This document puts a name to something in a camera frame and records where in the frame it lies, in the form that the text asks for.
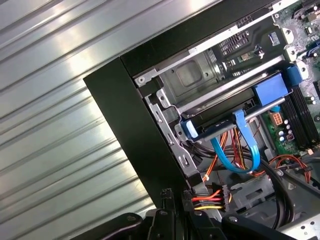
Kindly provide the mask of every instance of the black cable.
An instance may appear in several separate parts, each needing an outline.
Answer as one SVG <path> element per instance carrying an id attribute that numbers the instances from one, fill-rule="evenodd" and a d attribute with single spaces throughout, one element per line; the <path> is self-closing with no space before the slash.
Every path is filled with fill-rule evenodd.
<path id="1" fill-rule="evenodd" d="M 216 152 L 213 150 L 213 149 L 210 149 L 210 148 L 208 148 L 208 147 L 206 147 L 206 146 L 203 146 L 202 144 L 200 144 L 200 143 L 198 143 L 198 142 L 192 142 L 191 143 L 193 146 L 195 146 L 196 148 L 198 148 L 198 149 L 201 149 L 201 150 L 203 150 L 203 151 L 205 151 L 205 152 L 207 152 L 207 153 L 210 153 L 210 154 L 212 154 L 212 155 L 215 155 L 216 154 Z"/>
<path id="2" fill-rule="evenodd" d="M 213 150 L 207 147 L 204 147 L 201 144 L 192 144 L 192 146 L 194 147 L 194 149 L 191 148 L 191 150 L 193 149 L 199 155 L 210 156 L 211 158 L 215 157 L 215 153 Z M 226 146 L 225 155 L 226 157 L 234 157 L 235 154 L 233 152 L 232 146 Z M 246 160 L 252 160 L 251 152 L 246 147 L 243 147 L 243 158 L 245 158 Z M 294 204 L 289 197 L 289 194 L 282 182 L 282 179 L 277 174 L 277 172 L 271 166 L 269 166 L 269 163 L 262 159 L 260 168 L 264 170 L 265 173 L 270 177 L 270 180 L 274 187 L 277 214 L 273 224 L 273 228 L 277 229 L 294 220 L 295 218 Z"/>
<path id="3" fill-rule="evenodd" d="M 222 206 L 221 202 L 216 202 L 216 201 L 202 201 L 202 202 L 194 204 L 193 206 L 199 207 L 199 206 L 202 206 L 203 204 L 214 204 L 214 205 Z"/>

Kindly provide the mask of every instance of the ram slot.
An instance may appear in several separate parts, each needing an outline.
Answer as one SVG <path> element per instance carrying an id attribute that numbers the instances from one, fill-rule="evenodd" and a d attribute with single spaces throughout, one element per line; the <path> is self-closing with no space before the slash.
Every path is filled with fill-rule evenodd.
<path id="1" fill-rule="evenodd" d="M 281 104 L 281 109 L 284 116 L 289 120 L 297 146 L 302 150 L 306 149 L 309 141 L 289 96 L 285 97 L 285 102 Z"/>
<path id="2" fill-rule="evenodd" d="M 300 122 L 303 125 L 309 142 L 311 142 L 312 145 L 318 143 L 319 134 L 300 88 L 294 89 L 293 93 L 290 95 L 290 98 L 298 110 L 297 112 Z"/>

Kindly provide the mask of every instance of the screw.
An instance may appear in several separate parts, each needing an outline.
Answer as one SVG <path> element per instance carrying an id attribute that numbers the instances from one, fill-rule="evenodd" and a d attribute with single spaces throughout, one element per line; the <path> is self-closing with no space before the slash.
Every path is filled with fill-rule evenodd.
<path id="1" fill-rule="evenodd" d="M 143 84 L 144 81 L 145 81 L 145 78 L 143 76 L 138 79 L 138 82 L 141 83 L 141 84 Z"/>
<path id="2" fill-rule="evenodd" d="M 130 222 L 137 220 L 135 216 L 127 216 L 126 219 Z"/>
<path id="3" fill-rule="evenodd" d="M 195 211 L 194 214 L 197 215 L 197 216 L 201 216 L 202 212 L 201 211 Z"/>
<path id="4" fill-rule="evenodd" d="M 230 216 L 230 217 L 228 217 L 228 219 L 229 219 L 231 222 L 234 222 L 234 223 L 238 222 L 238 218 L 236 218 L 235 216 Z"/>

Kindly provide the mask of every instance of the green circuit board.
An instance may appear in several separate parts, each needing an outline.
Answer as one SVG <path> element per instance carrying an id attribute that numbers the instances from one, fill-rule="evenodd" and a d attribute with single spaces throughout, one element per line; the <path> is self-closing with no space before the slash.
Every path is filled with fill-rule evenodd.
<path id="1" fill-rule="evenodd" d="M 286 131 L 283 126 L 275 126 L 269 117 L 268 113 L 265 113 L 262 115 L 263 120 L 266 124 L 266 127 L 268 128 L 268 131 L 270 132 L 270 135 L 272 137 L 272 140 L 275 144 L 276 150 L 280 155 L 282 154 L 291 154 L 291 155 L 299 155 L 300 151 L 298 150 L 296 144 L 294 141 L 285 141 L 281 142 L 279 140 L 279 137 L 277 136 L 278 131 Z"/>
<path id="2" fill-rule="evenodd" d="M 288 47 L 294 46 L 298 52 L 298 56 L 305 52 L 312 43 L 320 40 L 320 19 L 310 22 L 308 18 L 293 18 L 293 14 L 299 8 L 301 8 L 300 2 L 291 5 L 273 16 L 275 24 L 279 25 L 280 28 L 292 30 L 294 42 L 288 45 Z M 300 89 L 305 97 L 315 98 L 316 104 L 308 104 L 308 109 L 318 133 L 320 133 L 320 50 L 317 57 L 305 58 L 302 61 L 308 68 L 309 77 L 300 84 Z"/>
<path id="3" fill-rule="evenodd" d="M 310 22 L 308 18 L 293 18 L 294 13 L 301 9 L 301 7 L 301 2 L 298 2 L 273 15 L 276 25 L 280 28 L 287 28 L 292 31 L 294 35 L 294 42 L 288 45 L 287 48 L 294 46 L 298 52 L 298 57 L 305 53 L 309 46 L 314 42 L 320 41 L 320 19 Z M 304 97 L 315 98 L 315 104 L 308 104 L 307 107 L 313 118 L 317 131 L 320 133 L 320 50 L 318 52 L 318 56 L 310 58 L 302 57 L 302 61 L 307 67 L 308 78 L 303 80 L 299 87 Z M 304 155 L 304 152 L 299 150 L 294 140 L 279 140 L 277 133 L 282 130 L 285 132 L 283 125 L 274 125 L 268 113 L 264 114 L 262 117 L 279 154 Z"/>

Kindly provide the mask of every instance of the corrugated metal surface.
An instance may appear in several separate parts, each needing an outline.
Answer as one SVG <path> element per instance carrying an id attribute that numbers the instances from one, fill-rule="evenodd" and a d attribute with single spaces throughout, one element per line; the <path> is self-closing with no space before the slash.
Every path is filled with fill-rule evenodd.
<path id="1" fill-rule="evenodd" d="M 82 78 L 214 0 L 0 5 L 0 238 L 67 239 L 153 203 Z"/>

